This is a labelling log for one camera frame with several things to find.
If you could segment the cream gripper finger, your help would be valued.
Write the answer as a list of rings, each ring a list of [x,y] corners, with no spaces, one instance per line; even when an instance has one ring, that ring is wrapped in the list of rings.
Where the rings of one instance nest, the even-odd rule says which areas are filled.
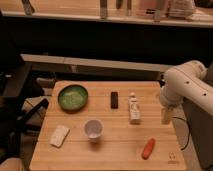
[[[172,108],[163,108],[161,112],[161,121],[163,124],[169,124],[172,120],[173,109]]]

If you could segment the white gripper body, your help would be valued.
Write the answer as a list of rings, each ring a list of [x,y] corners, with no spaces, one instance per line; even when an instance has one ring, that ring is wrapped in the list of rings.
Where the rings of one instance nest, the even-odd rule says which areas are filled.
[[[182,103],[183,97],[169,87],[162,87],[159,93],[160,103],[167,108],[175,108]]]

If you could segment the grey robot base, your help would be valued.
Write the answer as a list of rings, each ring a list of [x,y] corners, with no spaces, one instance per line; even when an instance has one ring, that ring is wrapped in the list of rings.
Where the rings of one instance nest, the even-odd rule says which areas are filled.
[[[210,90],[185,97],[183,109],[203,171],[213,171],[213,62],[202,80]]]

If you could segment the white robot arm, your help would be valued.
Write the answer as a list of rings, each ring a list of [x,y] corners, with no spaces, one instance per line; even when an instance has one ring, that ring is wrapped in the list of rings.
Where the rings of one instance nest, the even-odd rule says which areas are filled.
[[[173,109],[179,106],[184,98],[213,116],[213,87],[203,81],[206,74],[206,67],[197,60],[173,66],[164,73],[165,85],[159,92],[159,101],[163,106],[163,124],[170,123]]]

